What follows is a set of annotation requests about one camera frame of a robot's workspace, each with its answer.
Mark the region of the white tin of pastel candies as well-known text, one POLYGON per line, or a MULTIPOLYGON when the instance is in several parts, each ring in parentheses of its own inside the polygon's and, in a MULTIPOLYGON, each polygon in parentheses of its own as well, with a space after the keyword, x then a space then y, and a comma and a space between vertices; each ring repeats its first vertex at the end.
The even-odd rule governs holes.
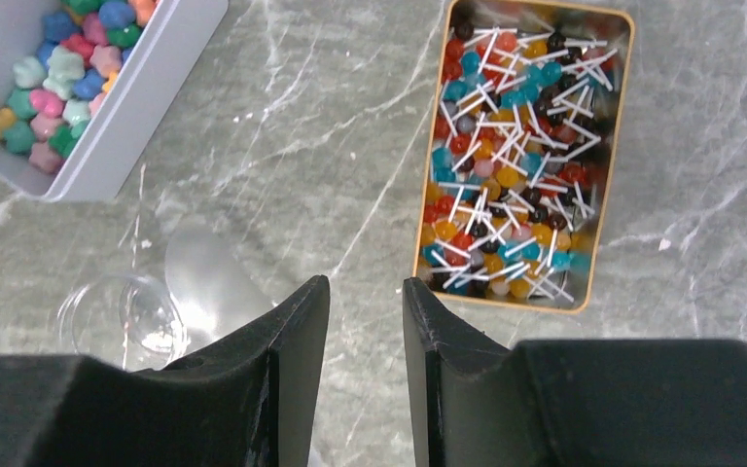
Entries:
MULTIPOLYGON (((42 41, 42 17, 55 1, 0 1, 0 106, 12 66, 42 41)), ((0 145, 0 180, 45 202, 113 198, 138 161, 201 52, 228 11, 226 1, 162 1, 120 79, 57 175, 0 145)))

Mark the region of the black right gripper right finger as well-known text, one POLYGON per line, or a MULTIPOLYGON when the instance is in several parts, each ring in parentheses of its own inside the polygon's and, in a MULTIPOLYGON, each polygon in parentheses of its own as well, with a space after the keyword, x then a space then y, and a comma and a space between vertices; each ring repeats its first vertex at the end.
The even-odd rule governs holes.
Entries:
POLYGON ((419 466, 747 466, 747 342, 505 347, 403 285, 419 466))

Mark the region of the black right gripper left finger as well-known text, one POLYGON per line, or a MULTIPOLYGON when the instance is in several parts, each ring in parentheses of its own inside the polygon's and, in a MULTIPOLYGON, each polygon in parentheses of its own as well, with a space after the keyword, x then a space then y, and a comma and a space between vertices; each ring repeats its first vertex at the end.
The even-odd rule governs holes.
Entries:
POLYGON ((313 276, 161 370, 0 355, 0 466, 303 466, 330 301, 313 276))

